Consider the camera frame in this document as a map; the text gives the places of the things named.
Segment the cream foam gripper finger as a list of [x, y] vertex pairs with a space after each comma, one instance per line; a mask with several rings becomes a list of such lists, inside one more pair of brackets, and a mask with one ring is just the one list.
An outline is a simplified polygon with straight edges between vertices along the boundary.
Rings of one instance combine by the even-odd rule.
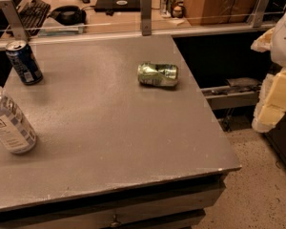
[[274, 28], [271, 28], [260, 35], [251, 45], [251, 49], [256, 52], [266, 52], [271, 49]]
[[259, 133], [271, 131], [286, 114], [286, 68], [267, 74], [255, 106], [252, 127]]

